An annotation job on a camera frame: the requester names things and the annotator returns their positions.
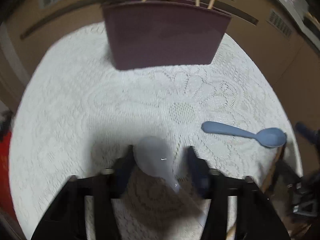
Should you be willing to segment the white plastic spoon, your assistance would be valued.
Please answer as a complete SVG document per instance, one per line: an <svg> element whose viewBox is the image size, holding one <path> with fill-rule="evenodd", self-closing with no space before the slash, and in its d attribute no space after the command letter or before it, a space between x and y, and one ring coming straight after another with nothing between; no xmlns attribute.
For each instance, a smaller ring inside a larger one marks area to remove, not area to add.
<svg viewBox="0 0 320 240"><path fill-rule="evenodd" d="M207 214L203 212L181 187L172 172L172 157L166 141L158 137L144 137L133 146L137 166L147 175L161 178L179 196L180 200L204 227Z"/></svg>

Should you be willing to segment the blue plastic spoon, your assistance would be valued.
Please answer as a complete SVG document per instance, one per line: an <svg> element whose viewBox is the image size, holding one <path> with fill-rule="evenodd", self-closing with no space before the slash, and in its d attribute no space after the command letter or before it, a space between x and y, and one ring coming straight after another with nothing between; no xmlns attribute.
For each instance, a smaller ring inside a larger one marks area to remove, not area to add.
<svg viewBox="0 0 320 240"><path fill-rule="evenodd" d="M259 142L261 146L267 148L278 148L285 145L287 141L286 134L281 129L275 127L262 129L258 133L254 134L220 122L206 121L201 125L201 129L205 133L210 134L232 135L235 137L254 139Z"/></svg>

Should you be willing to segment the white lace table mat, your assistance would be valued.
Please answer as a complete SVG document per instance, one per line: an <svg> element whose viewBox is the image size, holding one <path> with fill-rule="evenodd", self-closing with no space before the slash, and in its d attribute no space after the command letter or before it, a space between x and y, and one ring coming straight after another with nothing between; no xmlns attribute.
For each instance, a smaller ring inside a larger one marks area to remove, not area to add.
<svg viewBox="0 0 320 240"><path fill-rule="evenodd" d="M15 116L10 142L10 189L27 238L66 179L112 166L127 146L156 136L170 147L172 170L191 197L182 155L199 157L225 175L263 179L276 150L255 140L206 134L205 121L256 133L282 129L285 159L302 162L292 126L259 68L225 35L208 65L116 70L103 23L64 36L44 55Z"/></svg>

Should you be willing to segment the small grey side grille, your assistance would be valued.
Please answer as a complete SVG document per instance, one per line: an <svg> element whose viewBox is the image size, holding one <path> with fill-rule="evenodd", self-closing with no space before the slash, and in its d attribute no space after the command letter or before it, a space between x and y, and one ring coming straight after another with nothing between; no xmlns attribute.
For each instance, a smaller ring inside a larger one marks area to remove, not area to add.
<svg viewBox="0 0 320 240"><path fill-rule="evenodd" d="M282 16L274 11L270 10L269 16L267 17L267 22L277 29L284 37L289 39L293 33L291 25L289 25Z"/></svg>

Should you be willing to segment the purple plastic utensil holder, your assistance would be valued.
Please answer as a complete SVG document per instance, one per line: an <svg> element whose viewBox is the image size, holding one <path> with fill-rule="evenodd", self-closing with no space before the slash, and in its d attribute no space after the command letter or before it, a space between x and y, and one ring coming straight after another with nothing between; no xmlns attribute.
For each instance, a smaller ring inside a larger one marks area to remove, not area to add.
<svg viewBox="0 0 320 240"><path fill-rule="evenodd" d="M210 64L231 16L190 0L123 0L102 6L118 70Z"/></svg>

